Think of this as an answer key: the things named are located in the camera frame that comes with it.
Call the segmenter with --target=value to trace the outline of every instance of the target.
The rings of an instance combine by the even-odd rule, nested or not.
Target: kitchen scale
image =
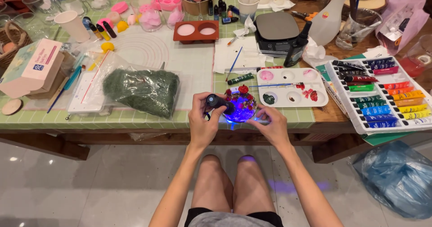
[[[258,15],[254,25],[255,38],[260,50],[288,52],[290,45],[300,33],[294,17],[285,12]]]

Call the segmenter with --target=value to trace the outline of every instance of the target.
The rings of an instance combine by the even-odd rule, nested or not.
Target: scissors
[[[300,13],[300,12],[297,12],[297,11],[292,11],[291,13],[293,13],[294,15],[296,15],[298,17],[301,17],[301,18],[305,19],[306,21],[311,21],[312,18],[315,17],[315,15],[318,15],[318,12],[314,12],[312,14],[309,14],[309,13],[306,13],[306,12],[305,13]]]

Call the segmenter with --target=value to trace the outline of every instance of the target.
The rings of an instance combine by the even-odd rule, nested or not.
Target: blue plastic bag
[[[432,161],[402,141],[361,154],[353,167],[367,191],[402,217],[432,216]]]

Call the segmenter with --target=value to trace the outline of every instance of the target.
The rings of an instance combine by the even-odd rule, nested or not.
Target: uv flashlight
[[[225,106],[226,110],[223,113],[227,115],[231,115],[235,111],[235,107],[232,102],[225,101],[222,97],[219,97],[215,94],[209,95],[207,97],[206,103],[209,107],[214,109]]]

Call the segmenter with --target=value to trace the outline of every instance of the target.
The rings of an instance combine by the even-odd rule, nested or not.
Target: paper cup
[[[56,15],[54,22],[66,30],[77,42],[85,42],[90,39],[90,33],[87,32],[76,11],[62,12]]]
[[[255,12],[258,8],[258,0],[238,0],[238,10],[240,11],[240,22],[245,23],[250,15],[251,19],[255,19]]]

